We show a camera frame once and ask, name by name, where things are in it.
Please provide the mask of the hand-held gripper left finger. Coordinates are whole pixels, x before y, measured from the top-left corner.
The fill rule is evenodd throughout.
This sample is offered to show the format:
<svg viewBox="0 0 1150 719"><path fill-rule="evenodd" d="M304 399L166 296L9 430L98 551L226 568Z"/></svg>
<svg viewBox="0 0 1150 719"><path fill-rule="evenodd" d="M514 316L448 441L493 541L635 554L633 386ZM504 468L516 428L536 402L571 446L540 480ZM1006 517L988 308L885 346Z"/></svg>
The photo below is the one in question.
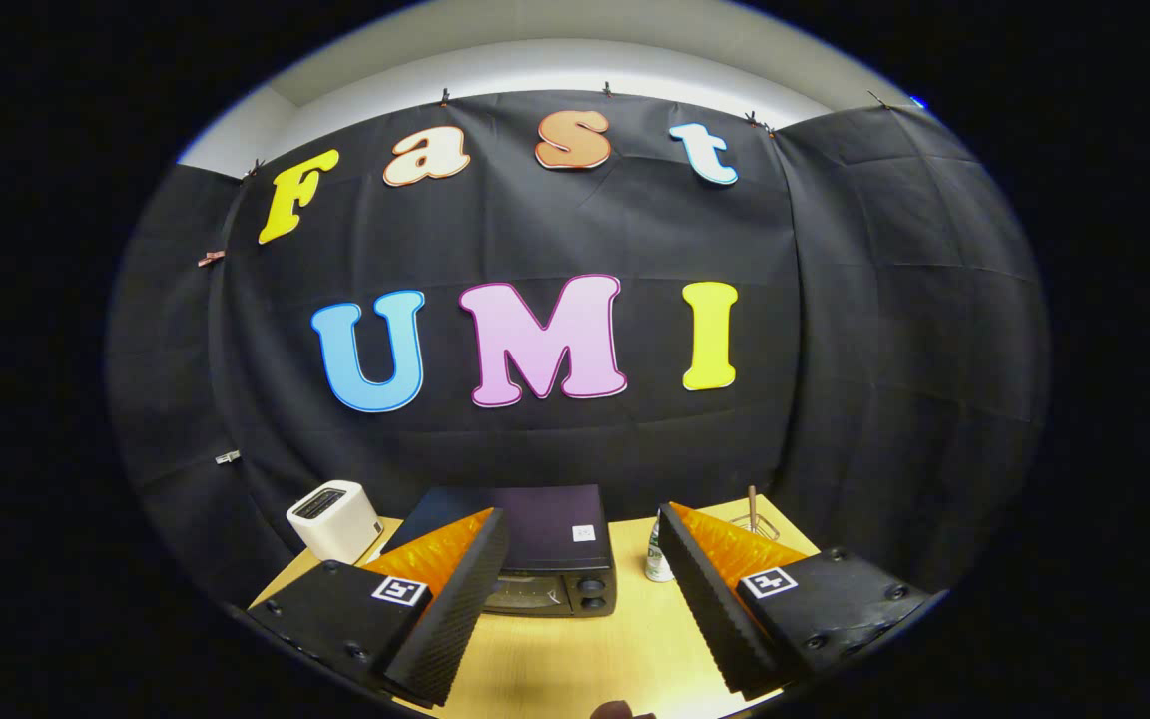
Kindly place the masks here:
<svg viewBox="0 0 1150 719"><path fill-rule="evenodd" d="M319 670L440 706L507 546L505 513L484 508L365 567L321 561L246 615Z"/></svg>

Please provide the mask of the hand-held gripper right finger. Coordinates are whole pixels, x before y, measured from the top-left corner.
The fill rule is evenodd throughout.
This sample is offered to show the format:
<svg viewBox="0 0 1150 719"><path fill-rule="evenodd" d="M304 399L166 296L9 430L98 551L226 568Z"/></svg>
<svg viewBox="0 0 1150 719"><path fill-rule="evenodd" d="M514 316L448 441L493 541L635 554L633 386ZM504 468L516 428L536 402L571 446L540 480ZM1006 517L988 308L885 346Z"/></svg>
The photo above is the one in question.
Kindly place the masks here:
<svg viewBox="0 0 1150 719"><path fill-rule="evenodd" d="M744 699L835 675L935 605L844 546L802 554L676 502L659 508L659 543L724 684Z"/></svg>

